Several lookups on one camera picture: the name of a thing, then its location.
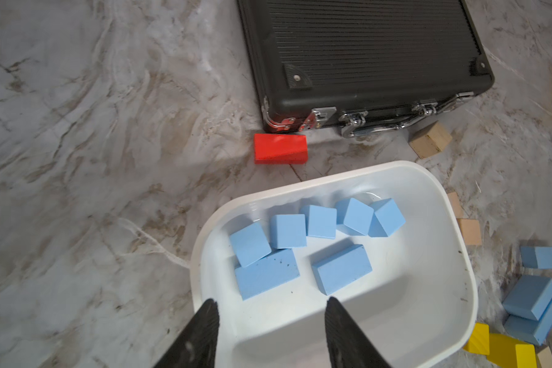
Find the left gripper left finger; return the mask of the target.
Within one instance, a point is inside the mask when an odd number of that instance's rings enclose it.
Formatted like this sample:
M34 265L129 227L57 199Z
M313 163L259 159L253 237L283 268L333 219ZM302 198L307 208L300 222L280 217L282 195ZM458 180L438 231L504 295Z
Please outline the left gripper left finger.
M219 306L207 299L183 328L155 368L213 368L219 337Z

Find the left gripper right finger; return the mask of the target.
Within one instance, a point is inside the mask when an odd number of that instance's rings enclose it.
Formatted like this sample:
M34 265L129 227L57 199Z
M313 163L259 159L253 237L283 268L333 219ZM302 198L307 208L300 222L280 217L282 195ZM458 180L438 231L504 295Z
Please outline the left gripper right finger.
M332 367L391 368L335 297L328 299L324 324Z

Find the blue long block stack top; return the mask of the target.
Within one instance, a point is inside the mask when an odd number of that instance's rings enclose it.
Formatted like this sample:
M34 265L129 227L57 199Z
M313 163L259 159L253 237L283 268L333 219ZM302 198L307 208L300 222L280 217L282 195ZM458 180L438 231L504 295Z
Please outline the blue long block stack top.
M351 245L311 265L322 294L331 295L373 271L363 245Z

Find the blue long block stack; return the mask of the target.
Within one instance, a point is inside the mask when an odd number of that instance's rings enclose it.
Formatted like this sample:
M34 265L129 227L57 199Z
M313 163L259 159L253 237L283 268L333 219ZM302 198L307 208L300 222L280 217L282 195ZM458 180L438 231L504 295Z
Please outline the blue long block stack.
M521 246L520 253L525 268L552 269L552 247Z
M322 294L331 295L373 271L363 245L351 245L311 265Z
M504 329L510 336L536 346L540 346L545 342L551 328L552 301L539 320L529 320L510 315L504 324Z

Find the long speckled blue block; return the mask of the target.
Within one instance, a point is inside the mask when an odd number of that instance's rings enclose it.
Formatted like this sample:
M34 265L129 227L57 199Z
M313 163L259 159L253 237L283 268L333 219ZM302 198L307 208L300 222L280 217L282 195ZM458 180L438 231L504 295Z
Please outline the long speckled blue block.
M242 300L270 291L300 277L292 249L282 249L247 267L235 269L236 281Z

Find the white plastic tub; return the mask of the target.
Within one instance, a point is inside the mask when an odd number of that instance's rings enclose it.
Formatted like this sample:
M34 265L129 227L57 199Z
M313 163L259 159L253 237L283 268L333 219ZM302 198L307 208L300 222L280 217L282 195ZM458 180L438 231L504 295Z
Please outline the white plastic tub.
M219 308L218 367L327 367L337 299L393 367L463 347L478 292L446 191L396 161L242 196L202 227L193 303Z

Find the blue cube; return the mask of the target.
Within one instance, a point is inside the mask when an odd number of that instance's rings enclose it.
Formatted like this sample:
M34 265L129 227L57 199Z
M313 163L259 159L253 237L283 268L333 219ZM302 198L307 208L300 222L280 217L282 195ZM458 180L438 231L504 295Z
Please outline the blue cube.
M307 246L304 214L276 215L270 220L270 243L274 249L303 248Z
M393 199L373 202L370 208L374 210L374 215L368 232L369 237L390 237L406 223L406 219Z
M335 204L337 228L350 236L367 236L374 217L374 209L354 198Z
M231 234L229 240L242 267L248 267L271 253L271 245L259 222Z

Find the blue cube isolated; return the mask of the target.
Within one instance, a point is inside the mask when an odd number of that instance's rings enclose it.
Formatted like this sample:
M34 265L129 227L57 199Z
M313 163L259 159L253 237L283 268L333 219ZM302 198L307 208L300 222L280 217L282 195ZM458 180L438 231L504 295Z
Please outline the blue cube isolated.
M337 210L319 205L306 205L300 209L305 215L307 236L319 239L335 239Z

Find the blue long block stack bottom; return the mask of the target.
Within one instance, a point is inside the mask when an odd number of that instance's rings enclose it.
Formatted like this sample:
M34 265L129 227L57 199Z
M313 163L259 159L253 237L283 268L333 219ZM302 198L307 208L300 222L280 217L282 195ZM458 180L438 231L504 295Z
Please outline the blue long block stack bottom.
M510 315L504 324L504 329L510 336L536 346L540 346L545 342L551 328L552 301L539 320L529 320Z

